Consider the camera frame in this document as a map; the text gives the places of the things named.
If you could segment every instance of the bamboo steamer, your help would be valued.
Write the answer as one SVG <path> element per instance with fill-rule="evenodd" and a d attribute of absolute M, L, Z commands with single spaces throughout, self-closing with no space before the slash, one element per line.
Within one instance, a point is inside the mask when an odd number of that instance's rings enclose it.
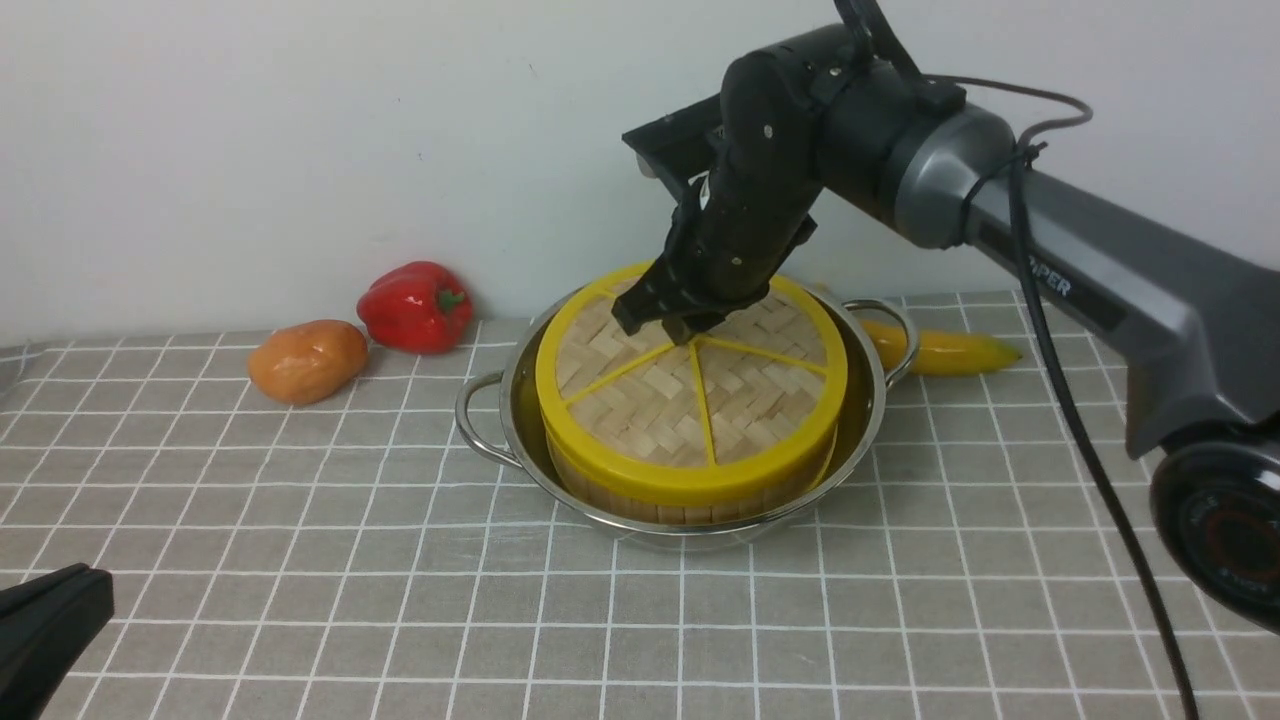
<path fill-rule="evenodd" d="M 675 346 L 627 337 L 611 307 L 644 273 L 573 295 L 548 323 L 535 387 L 548 450 L 580 500 L 635 520 L 745 519 L 826 475 L 849 380 L 835 322 L 796 283 Z"/>

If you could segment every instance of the white wall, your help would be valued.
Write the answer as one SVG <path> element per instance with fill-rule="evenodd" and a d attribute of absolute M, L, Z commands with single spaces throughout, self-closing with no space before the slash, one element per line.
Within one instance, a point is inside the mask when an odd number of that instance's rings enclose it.
<path fill-rule="evenodd" d="M 1274 3 L 884 4 L 928 70 L 1096 105 L 1042 169 L 1280 264 Z M 829 0 L 0 4 L 0 346 L 353 318 L 411 259 L 488 313 L 538 313 L 662 243 L 671 201 L 623 131 L 836 19 Z M 815 217 L 790 269 L 842 293 L 1011 287 L 829 197 Z"/>

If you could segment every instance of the yellow banana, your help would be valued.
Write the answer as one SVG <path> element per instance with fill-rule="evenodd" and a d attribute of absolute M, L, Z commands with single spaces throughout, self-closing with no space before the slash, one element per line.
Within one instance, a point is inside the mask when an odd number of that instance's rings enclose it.
<path fill-rule="evenodd" d="M 906 352 L 902 328 L 863 318 L 859 322 L 872 336 L 881 364 L 897 365 Z M 1016 347 L 991 336 L 920 331 L 920 354 L 911 372 L 918 375 L 977 375 L 1002 370 L 1021 357 Z"/>

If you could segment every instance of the checkered tablecloth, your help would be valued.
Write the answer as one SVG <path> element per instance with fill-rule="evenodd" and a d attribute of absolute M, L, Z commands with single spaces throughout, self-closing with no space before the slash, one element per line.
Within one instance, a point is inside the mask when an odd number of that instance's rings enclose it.
<path fill-rule="evenodd" d="M 115 578 L 116 616 L 46 717 L 1180 717 L 1016 296 L 909 305 L 922 327 L 1004 336 L 1027 359 L 909 378 L 817 515 L 717 555 L 618 544 L 461 443 L 457 391 L 502 368 L 527 320 L 483 323 L 440 357 L 375 348 L 357 383 L 305 409 L 246 380 L 265 333 L 10 351 L 0 587 L 72 562 Z M 1280 717 L 1280 639 L 1160 550 L 1156 459 L 1120 442 L 1120 360 L 1052 318 L 1203 716 Z M 499 438 L 497 395 L 477 402 Z"/>

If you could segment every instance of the stainless steel pot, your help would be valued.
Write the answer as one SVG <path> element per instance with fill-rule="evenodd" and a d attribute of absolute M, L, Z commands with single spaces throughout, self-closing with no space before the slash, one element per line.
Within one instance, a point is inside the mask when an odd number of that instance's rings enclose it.
<path fill-rule="evenodd" d="M 563 297 L 530 325 L 529 333 L 516 346 L 504 370 L 472 378 L 462 387 L 454 406 L 458 430 L 462 433 L 462 439 L 481 456 L 527 473 L 558 502 L 613 536 L 650 547 L 685 551 L 718 550 L 749 543 L 763 533 L 805 515 L 804 511 L 849 479 L 854 466 L 867 454 L 879 430 L 884 415 L 886 391 L 906 374 L 920 348 L 915 324 L 901 309 L 879 300 L 854 300 L 841 304 L 823 292 L 808 287 L 805 290 L 822 302 L 845 340 L 849 355 L 849 392 L 841 410 L 836 450 L 827 478 L 781 507 L 728 523 L 666 525 L 621 518 L 588 505 L 564 489 L 547 450 L 547 434 L 534 386 L 534 361 L 547 324 L 572 295 Z M 888 373 L 881 366 L 876 346 L 867 331 L 851 314 L 858 310 L 884 313 L 902 325 L 906 333 L 906 354 Z M 506 448 L 481 438 L 468 415 L 471 397 L 481 388 L 495 384 L 500 384 L 498 413 L 507 441 Z"/>

